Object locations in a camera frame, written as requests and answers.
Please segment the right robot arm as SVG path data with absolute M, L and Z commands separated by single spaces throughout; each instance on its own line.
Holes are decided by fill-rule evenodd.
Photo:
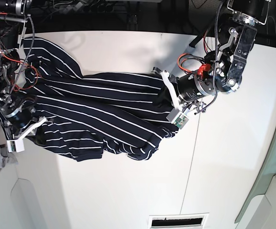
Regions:
M 20 94 L 17 85 L 24 70 L 40 77 L 38 70 L 22 60 L 17 50 L 24 43 L 26 23 L 32 22 L 30 0 L 0 0 L 0 123 L 10 152 L 24 150 L 23 140 L 36 135 L 46 118 L 33 117 L 36 96 Z

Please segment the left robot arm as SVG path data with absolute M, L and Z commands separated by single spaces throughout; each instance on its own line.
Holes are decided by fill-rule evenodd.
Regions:
M 195 105 L 198 112 L 205 112 L 207 106 L 200 103 L 202 98 L 237 91 L 255 42 L 256 25 L 266 24 L 263 14 L 268 14 L 269 3 L 268 0 L 222 1 L 213 25 L 209 26 L 214 29 L 214 50 L 206 52 L 204 57 L 181 54 L 177 66 L 185 73 L 183 77 L 154 68 L 164 86 L 153 104 L 170 104 L 181 112 Z

